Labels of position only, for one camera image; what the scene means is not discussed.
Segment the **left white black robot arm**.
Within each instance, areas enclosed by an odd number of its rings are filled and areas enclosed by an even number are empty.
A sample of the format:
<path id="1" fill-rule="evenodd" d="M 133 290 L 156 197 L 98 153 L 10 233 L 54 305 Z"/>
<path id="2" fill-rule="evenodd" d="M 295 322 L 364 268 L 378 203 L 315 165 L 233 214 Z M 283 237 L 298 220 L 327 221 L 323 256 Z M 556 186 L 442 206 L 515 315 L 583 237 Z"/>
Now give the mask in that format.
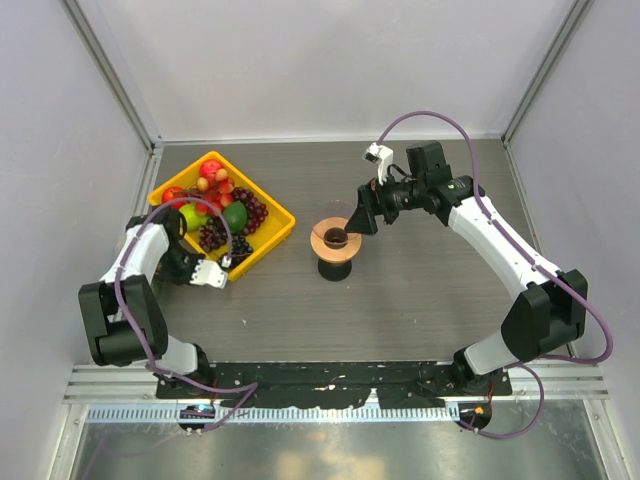
<path id="1" fill-rule="evenodd" d="M 100 280 L 79 290 L 89 351 L 99 366 L 125 367 L 152 359 L 156 376 L 201 398 L 213 388 L 214 371 L 200 346 L 169 335 L 152 281 L 157 277 L 187 285 L 204 256 L 181 245 L 187 223 L 178 211 L 163 210 L 149 224 L 146 219 L 129 220 L 125 245 L 114 265 Z"/>

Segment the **clear pink cone dripper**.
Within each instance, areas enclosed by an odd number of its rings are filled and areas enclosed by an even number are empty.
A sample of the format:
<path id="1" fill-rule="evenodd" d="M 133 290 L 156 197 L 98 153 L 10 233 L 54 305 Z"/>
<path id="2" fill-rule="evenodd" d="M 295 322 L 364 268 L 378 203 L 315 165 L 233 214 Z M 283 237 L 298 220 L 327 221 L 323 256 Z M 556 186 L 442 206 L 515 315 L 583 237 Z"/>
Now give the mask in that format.
<path id="1" fill-rule="evenodd" d="M 338 250 L 354 243 L 359 234 L 349 234 L 344 227 L 355 206 L 341 200 L 319 204 L 313 214 L 312 234 L 326 247 Z"/>

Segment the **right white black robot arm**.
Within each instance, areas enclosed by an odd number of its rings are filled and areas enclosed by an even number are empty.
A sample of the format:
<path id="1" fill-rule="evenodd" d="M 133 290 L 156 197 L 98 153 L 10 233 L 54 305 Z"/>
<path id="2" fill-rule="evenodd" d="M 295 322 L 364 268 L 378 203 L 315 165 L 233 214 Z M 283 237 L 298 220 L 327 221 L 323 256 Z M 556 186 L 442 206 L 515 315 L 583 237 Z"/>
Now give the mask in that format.
<path id="1" fill-rule="evenodd" d="M 582 337 L 586 309 L 580 299 L 588 284 L 577 270 L 561 271 L 540 256 L 512 227 L 503 225 L 474 179 L 456 177 L 437 141 L 410 146 L 409 164 L 400 180 L 393 152 L 376 143 L 364 153 L 377 167 L 376 176 L 357 189 L 357 206 L 346 231 L 377 233 L 378 218 L 392 224 L 402 211 L 422 209 L 436 216 L 467 241 L 491 267 L 513 301 L 499 329 L 454 354 L 453 387 L 474 394 L 489 376 L 527 363 Z"/>

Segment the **round wooden ring holder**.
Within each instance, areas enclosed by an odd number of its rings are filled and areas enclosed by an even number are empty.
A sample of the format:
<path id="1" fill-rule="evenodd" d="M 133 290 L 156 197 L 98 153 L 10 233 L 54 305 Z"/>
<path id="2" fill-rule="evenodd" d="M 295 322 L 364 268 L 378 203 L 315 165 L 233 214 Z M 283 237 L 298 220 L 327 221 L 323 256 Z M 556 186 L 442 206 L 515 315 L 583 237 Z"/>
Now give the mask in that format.
<path id="1" fill-rule="evenodd" d="M 346 224 L 346 218 L 332 216 L 313 226 L 310 244 L 320 260 L 339 265 L 351 261 L 359 253 L 362 235 L 347 233 Z"/>

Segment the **dark red glass carafe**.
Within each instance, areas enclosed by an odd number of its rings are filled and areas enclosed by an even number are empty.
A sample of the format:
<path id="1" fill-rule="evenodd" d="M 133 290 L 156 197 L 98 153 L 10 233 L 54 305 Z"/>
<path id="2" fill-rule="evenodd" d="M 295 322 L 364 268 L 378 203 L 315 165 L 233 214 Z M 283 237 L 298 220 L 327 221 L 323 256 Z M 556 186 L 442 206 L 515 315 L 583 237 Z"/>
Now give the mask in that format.
<path id="1" fill-rule="evenodd" d="M 320 276 L 331 282 L 339 282 L 346 279 L 352 271 L 352 261 L 348 260 L 343 263 L 330 263 L 319 259 L 317 261 L 317 269 Z"/>

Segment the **yellow plastic tray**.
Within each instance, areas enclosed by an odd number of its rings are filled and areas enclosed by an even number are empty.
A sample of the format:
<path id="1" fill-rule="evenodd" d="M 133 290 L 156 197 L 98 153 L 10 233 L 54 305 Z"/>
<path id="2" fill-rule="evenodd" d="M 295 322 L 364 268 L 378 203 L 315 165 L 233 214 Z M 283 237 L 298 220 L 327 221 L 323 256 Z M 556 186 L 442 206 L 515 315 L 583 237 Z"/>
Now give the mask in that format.
<path id="1" fill-rule="evenodd" d="M 218 250 L 206 253 L 198 244 L 199 235 L 198 230 L 194 232 L 187 232 L 184 235 L 184 240 L 192 249 L 197 253 L 203 254 L 207 260 L 215 261 L 218 263 L 221 255 L 231 249 L 232 237 L 236 235 L 242 235 L 241 232 L 232 234 L 223 217 L 223 212 L 220 212 L 214 205 L 199 198 L 196 195 L 195 183 L 199 176 L 200 165 L 209 159 L 216 159 L 225 168 L 229 176 L 234 180 L 236 187 L 244 187 L 252 190 L 255 195 L 266 204 L 269 215 L 266 217 L 264 224 L 253 234 L 246 235 L 245 237 L 254 249 L 254 253 L 246 259 L 242 264 L 233 270 L 229 270 L 229 280 L 234 282 L 241 276 L 247 273 L 247 271 L 260 259 L 262 259 L 267 253 L 273 250 L 279 243 L 286 239 L 286 237 L 292 232 L 296 220 L 295 217 L 289 213 L 284 207 L 276 202 L 271 196 L 263 191 L 256 183 L 249 179 L 244 173 L 236 168 L 230 161 L 225 159 L 221 154 L 216 151 L 211 151 L 199 160 L 192 163 L 190 166 L 177 173 L 171 179 L 166 181 L 161 186 L 154 189 L 148 196 L 148 201 L 152 206 L 161 205 L 161 196 L 165 189 L 171 186 L 183 187 L 189 192 L 188 200 L 190 203 L 199 203 L 200 212 L 206 212 L 209 218 L 219 217 L 222 221 L 224 228 L 228 234 L 227 244 Z"/>

